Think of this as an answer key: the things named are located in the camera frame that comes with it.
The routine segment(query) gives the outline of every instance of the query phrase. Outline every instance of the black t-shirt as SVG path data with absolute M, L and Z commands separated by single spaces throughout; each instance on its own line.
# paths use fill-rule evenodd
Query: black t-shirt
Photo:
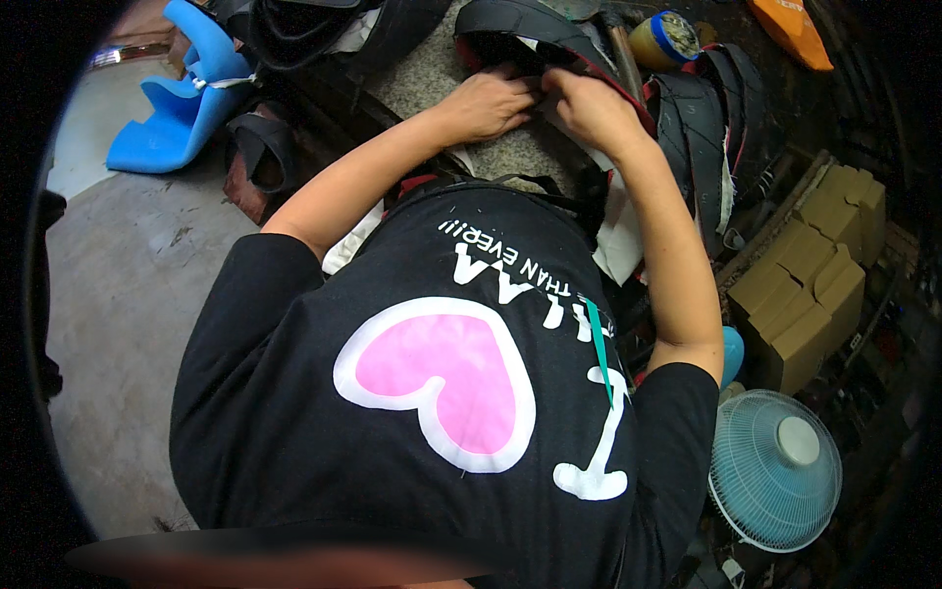
M 294 238 L 244 237 L 180 367 L 180 494 L 204 529 L 369 525 L 519 551 L 479 586 L 659 587 L 703 507 L 718 390 L 670 364 L 629 397 L 610 317 L 576 226 L 501 186 L 398 206 L 326 282 Z

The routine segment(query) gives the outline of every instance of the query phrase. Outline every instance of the hand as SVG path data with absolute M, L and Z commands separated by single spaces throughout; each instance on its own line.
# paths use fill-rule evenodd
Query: hand
M 426 111 L 435 117 L 443 146 L 496 139 L 529 121 L 522 111 L 536 104 L 540 79 L 512 78 L 511 64 L 481 71 Z
M 658 145 L 638 120 L 635 108 L 601 80 L 553 68 L 543 76 L 543 90 L 561 92 L 556 111 L 569 130 L 612 160 L 631 158 Z

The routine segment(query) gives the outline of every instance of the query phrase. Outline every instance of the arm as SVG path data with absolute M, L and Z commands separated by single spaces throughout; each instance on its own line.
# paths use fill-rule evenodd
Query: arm
M 550 70 L 544 90 L 562 92 L 569 128 L 618 167 L 638 215 L 658 340 L 648 373 L 672 362 L 723 376 L 723 322 L 707 253 L 667 159 L 632 106 L 604 82 Z
M 501 66 L 465 80 L 438 106 L 344 155 L 288 199 L 262 228 L 305 243 L 323 261 L 382 195 L 425 160 L 458 143 L 493 139 L 529 119 L 533 80 Z

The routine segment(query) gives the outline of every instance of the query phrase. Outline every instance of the pink heart print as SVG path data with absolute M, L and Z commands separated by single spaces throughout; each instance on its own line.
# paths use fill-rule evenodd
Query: pink heart print
M 527 450 L 536 406 L 523 358 L 493 309 L 426 297 L 394 305 L 350 337 L 333 366 L 358 405 L 418 411 L 433 450 L 470 472 L 502 472 Z

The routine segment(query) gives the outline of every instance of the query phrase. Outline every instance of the blue tape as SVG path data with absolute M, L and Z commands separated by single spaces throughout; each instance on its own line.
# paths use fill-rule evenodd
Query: blue tape
M 602 380 L 605 381 L 605 392 L 609 393 L 609 407 L 615 409 L 615 399 L 611 396 L 611 383 L 609 382 L 609 359 L 605 352 L 605 339 L 602 338 L 602 321 L 598 317 L 598 307 L 586 299 L 589 308 L 589 326 L 592 327 L 592 340 L 595 344 L 595 355 L 598 356 L 598 367 L 602 370 Z
M 664 55 L 677 63 L 684 64 L 688 61 L 694 61 L 700 54 L 687 57 L 674 49 L 674 44 L 667 38 L 667 33 L 664 32 L 664 21 L 661 20 L 661 16 L 668 12 L 670 12 L 670 10 L 664 10 L 651 17 L 651 34 L 654 35 L 654 40 L 658 43 L 658 47 L 664 52 Z

